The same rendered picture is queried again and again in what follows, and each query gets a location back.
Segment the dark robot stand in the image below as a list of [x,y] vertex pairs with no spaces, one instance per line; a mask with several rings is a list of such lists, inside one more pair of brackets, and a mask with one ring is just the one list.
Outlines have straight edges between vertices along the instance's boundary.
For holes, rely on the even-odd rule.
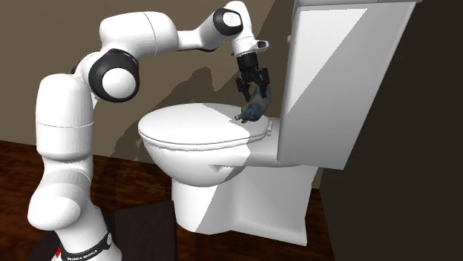
[[177,261],[177,227],[172,201],[102,213],[87,208],[77,221],[58,232],[47,232],[25,261],[52,261],[61,243],[91,247],[105,232],[122,252],[122,261]]

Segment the white toilet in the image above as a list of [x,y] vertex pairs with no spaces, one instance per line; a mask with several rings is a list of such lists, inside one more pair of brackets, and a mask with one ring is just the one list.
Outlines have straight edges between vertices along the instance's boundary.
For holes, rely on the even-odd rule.
[[172,181],[177,223],[305,245],[320,168],[341,170],[414,7],[421,0],[295,0],[278,118],[238,121],[239,107],[188,103],[139,121]]

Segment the grey-blue bird figure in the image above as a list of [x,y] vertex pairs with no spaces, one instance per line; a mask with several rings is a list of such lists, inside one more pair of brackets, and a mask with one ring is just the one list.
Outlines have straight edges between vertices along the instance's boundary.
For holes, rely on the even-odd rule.
[[271,88],[266,88],[266,96],[262,97],[260,87],[252,85],[249,88],[250,100],[242,106],[241,113],[234,117],[235,120],[240,120],[242,123],[256,122],[266,112],[266,109],[271,103]]

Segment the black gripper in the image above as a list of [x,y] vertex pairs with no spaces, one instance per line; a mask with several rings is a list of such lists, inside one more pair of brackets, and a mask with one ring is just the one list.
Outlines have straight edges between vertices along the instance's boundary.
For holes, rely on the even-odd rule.
[[237,90],[244,95],[245,100],[247,102],[250,100],[250,83],[247,81],[253,81],[259,87],[261,97],[266,98],[267,87],[270,83],[269,72],[266,67],[259,68],[257,54],[246,53],[238,56],[237,65],[240,75],[235,77],[234,80]]

